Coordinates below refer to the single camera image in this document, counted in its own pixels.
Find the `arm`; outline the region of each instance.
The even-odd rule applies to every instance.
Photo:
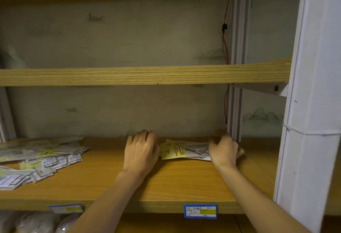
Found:
[[[131,196],[158,160],[159,151],[155,132],[143,130],[129,136],[123,170],[68,233],[114,232]]]
[[[302,224],[266,197],[237,169],[238,144],[228,135],[209,147],[212,162],[259,233],[309,233]]]

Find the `cable connector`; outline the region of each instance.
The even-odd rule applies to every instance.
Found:
[[[225,33],[225,30],[228,28],[227,24],[223,24],[223,26],[221,27],[221,31],[223,32],[223,34]]]

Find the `left hand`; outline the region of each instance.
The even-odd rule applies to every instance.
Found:
[[[129,136],[125,149],[123,171],[144,179],[158,160],[160,146],[156,143],[156,133],[142,130]]]

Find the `wire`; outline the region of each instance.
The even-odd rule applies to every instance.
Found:
[[[225,41],[225,30],[228,28],[227,24],[226,24],[226,15],[228,13],[228,4],[230,3],[230,0],[228,0],[228,3],[226,5],[226,9],[225,9],[225,16],[224,16],[224,23],[222,26],[222,44],[223,44],[223,53],[224,53],[224,60],[226,62],[226,64],[229,64],[229,56],[228,56],[228,47],[226,45],[226,41]],[[229,85],[228,88],[226,90],[225,96],[224,96],[224,116],[225,116],[225,123],[228,123],[228,115],[227,115],[227,101],[226,101],[226,97],[228,95],[228,89],[229,89]]]

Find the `red cable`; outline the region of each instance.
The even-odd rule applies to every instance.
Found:
[[[224,24],[226,22],[226,15],[228,12],[228,4],[230,3],[230,0],[228,0],[228,3],[226,5],[226,9],[225,9],[225,16],[224,16]],[[228,47],[226,45],[226,41],[225,41],[225,32],[223,32],[223,36],[222,36],[222,43],[223,43],[223,53],[224,53],[224,59],[226,64],[229,64],[229,60],[228,60]],[[225,116],[225,123],[228,123],[228,115],[227,115],[227,105],[226,105],[226,96],[228,94],[228,89],[226,90],[225,96],[224,96],[224,116]]]

